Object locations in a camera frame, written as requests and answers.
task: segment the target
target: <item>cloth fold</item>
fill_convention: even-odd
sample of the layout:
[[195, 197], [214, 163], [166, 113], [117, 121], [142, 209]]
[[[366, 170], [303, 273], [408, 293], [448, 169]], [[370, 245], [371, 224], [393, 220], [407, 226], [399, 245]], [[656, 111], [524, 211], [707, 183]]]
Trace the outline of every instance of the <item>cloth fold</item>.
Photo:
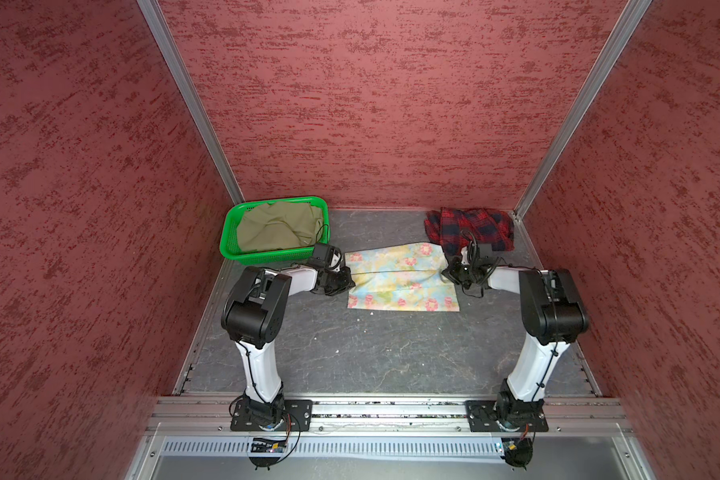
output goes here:
[[310, 204], [261, 204], [245, 212], [240, 219], [237, 245], [243, 252], [314, 245], [322, 223], [322, 209]]
[[440, 272], [448, 266], [440, 245], [390, 246], [346, 255], [355, 288], [348, 308], [459, 312], [454, 284]]
[[443, 247], [448, 256], [458, 255], [469, 240], [461, 235], [470, 230], [479, 244], [491, 244], [494, 252], [514, 250], [514, 224], [507, 212], [500, 210], [456, 210], [441, 208], [427, 212], [424, 231], [427, 238]]

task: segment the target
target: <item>green basket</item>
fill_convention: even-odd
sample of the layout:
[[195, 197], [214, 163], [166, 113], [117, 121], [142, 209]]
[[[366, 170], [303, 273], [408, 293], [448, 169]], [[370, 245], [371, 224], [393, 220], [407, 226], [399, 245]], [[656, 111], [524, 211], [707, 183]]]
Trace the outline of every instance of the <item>green basket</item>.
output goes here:
[[331, 239], [331, 226], [328, 224], [328, 205], [326, 201], [320, 197], [297, 197], [297, 198], [279, 198], [277, 200], [262, 200], [259, 202], [245, 202], [232, 207], [226, 215], [224, 222], [224, 231], [221, 233], [221, 243], [219, 250], [230, 260], [237, 260], [243, 265], [268, 264], [269, 262], [287, 262], [290, 260], [303, 260], [312, 256], [314, 246], [305, 246], [303, 248], [290, 248], [287, 250], [273, 250], [269, 252], [251, 252], [249, 254], [240, 250], [237, 245], [237, 226], [240, 225], [240, 219], [248, 210], [261, 204], [274, 204], [275, 202], [293, 202], [295, 204], [310, 204], [322, 209], [322, 221], [326, 228], [322, 229], [321, 242], [327, 243]]

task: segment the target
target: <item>olive green cloth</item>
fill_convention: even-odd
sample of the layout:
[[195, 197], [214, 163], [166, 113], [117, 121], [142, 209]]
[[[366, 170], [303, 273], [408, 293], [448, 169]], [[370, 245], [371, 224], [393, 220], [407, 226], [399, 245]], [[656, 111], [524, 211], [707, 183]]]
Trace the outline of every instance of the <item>olive green cloth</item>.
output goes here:
[[322, 209], [310, 204], [275, 202], [245, 212], [237, 226], [243, 252], [267, 252], [314, 245], [322, 228]]

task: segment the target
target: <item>floral patterned fabric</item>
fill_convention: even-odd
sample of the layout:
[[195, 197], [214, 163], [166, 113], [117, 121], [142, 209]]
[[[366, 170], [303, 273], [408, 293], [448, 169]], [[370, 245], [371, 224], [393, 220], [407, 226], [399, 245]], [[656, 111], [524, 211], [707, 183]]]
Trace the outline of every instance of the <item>floral patterned fabric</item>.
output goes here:
[[456, 288], [440, 272], [448, 266], [440, 245], [408, 244], [346, 255], [355, 288], [349, 308], [459, 312]]

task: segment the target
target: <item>red and black checkered cloth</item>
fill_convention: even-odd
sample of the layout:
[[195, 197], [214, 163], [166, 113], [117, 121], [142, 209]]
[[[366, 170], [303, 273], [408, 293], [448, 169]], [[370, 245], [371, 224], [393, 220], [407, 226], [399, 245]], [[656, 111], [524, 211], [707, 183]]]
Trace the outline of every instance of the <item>red and black checkered cloth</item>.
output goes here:
[[514, 224], [507, 212], [499, 210], [456, 210], [441, 208], [427, 212], [424, 230], [433, 244], [446, 255], [458, 255], [469, 240], [461, 235], [470, 230], [479, 244], [491, 244], [494, 252], [514, 250]]

